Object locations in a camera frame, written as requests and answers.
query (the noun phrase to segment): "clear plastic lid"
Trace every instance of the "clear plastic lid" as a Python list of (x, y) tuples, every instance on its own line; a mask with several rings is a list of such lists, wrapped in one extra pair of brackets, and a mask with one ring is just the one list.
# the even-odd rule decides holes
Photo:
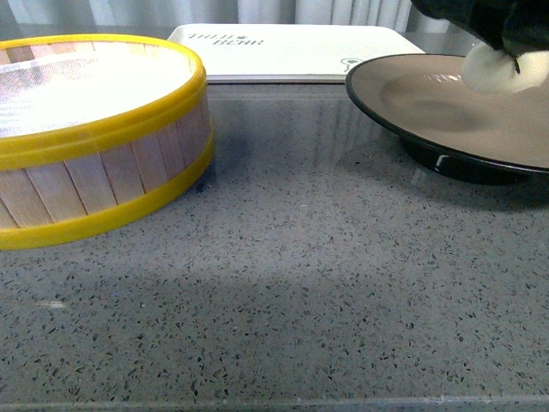
[(144, 106), (185, 84), (181, 53), (75, 51), (0, 66), (0, 138), (85, 124)]

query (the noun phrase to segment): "brown plate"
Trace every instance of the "brown plate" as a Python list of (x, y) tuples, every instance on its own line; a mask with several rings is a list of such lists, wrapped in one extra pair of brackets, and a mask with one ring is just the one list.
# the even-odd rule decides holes
[(353, 102), (409, 142), (459, 161), (519, 173), (549, 173), (549, 82), (516, 94), (480, 94), (460, 73), (462, 57), (377, 58), (347, 76)]

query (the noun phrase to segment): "granite countertop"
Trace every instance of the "granite countertop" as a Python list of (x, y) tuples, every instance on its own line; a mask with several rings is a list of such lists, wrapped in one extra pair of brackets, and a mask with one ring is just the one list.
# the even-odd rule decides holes
[(343, 85), (212, 85), (214, 164), (0, 251), (0, 410), (547, 410), (549, 179), (462, 183)]

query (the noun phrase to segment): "black glove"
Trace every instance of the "black glove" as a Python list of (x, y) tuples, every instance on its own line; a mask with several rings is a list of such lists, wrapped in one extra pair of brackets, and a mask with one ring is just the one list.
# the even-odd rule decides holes
[(513, 58), (549, 50), (547, 0), (412, 0), (424, 15), (446, 19)]

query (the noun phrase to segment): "yellow plastic rim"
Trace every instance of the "yellow plastic rim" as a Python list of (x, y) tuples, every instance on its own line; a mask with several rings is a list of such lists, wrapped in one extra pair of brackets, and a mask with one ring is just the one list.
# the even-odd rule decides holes
[(29, 249), (80, 240), (121, 227), (160, 209), (189, 189), (214, 158), (214, 134), (206, 148), (178, 176), (127, 203), (50, 225), (0, 230), (0, 249)]
[(0, 139), (0, 170), (65, 161), (136, 140), (182, 117), (206, 93), (206, 71), (198, 55), (182, 45), (163, 39), (125, 34), (74, 34), (2, 41), (0, 50), (78, 41), (157, 45), (184, 54), (196, 63), (196, 70), (185, 84), (173, 92), (128, 112), (77, 126)]

